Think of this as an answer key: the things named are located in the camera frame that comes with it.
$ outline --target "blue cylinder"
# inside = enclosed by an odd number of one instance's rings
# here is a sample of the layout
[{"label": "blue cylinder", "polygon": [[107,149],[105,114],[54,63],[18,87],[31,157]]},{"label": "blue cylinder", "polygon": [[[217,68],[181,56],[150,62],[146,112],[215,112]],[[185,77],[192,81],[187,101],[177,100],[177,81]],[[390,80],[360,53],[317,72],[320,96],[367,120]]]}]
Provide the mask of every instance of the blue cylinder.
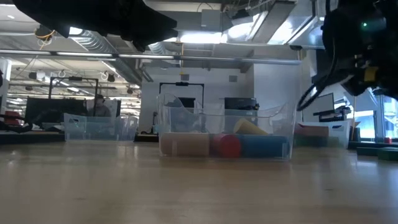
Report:
[{"label": "blue cylinder", "polygon": [[242,155],[247,158],[285,158],[290,144],[284,136],[242,135]]}]

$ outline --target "transparent storage container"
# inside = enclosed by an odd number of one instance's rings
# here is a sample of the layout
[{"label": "transparent storage container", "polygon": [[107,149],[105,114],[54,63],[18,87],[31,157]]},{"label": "transparent storage container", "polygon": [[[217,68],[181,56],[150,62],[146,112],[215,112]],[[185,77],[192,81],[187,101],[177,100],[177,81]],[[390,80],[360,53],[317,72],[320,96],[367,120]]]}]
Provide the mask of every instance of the transparent storage container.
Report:
[{"label": "transparent storage container", "polygon": [[341,147],[348,148],[349,129],[351,127],[351,119],[346,121],[334,122],[301,122],[304,126],[327,127],[328,136],[301,136],[295,135],[295,146],[313,146],[313,147]]},{"label": "transparent storage container", "polygon": [[87,117],[65,113],[63,115],[65,140],[133,141],[136,136],[137,118]]},{"label": "transparent storage container", "polygon": [[295,103],[260,111],[184,108],[173,95],[159,95],[162,156],[292,157]]}]

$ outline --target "window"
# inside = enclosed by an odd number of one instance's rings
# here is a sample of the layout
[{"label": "window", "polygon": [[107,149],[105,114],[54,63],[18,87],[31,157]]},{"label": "window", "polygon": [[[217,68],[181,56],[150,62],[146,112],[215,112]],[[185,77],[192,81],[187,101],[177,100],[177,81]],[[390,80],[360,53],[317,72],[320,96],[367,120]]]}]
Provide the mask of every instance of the window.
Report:
[{"label": "window", "polygon": [[[347,118],[353,118],[353,113],[347,115]],[[373,141],[376,138],[374,129],[374,111],[356,111],[355,122],[360,122],[357,128],[360,128],[359,135],[361,141]]]},{"label": "window", "polygon": [[383,96],[384,135],[398,138],[398,103],[397,100]]}]

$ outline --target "red cylinder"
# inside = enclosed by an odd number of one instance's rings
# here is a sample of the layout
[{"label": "red cylinder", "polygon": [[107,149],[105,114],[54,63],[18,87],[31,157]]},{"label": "red cylinder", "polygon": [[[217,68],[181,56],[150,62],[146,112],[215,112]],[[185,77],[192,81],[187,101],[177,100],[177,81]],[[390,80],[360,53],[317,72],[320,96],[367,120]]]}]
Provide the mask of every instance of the red cylinder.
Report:
[{"label": "red cylinder", "polygon": [[220,157],[241,157],[241,142],[234,134],[217,134],[213,138],[213,147]]},{"label": "red cylinder", "polygon": [[384,143],[392,144],[392,138],[384,138]]}]

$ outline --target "table surface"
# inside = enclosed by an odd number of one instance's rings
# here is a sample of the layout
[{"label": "table surface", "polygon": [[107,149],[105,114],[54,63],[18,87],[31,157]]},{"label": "table surface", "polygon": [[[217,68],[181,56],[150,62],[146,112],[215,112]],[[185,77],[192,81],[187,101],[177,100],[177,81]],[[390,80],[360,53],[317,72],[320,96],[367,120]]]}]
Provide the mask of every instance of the table surface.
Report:
[{"label": "table surface", "polygon": [[398,164],[159,158],[157,144],[0,146],[1,223],[398,223]]}]

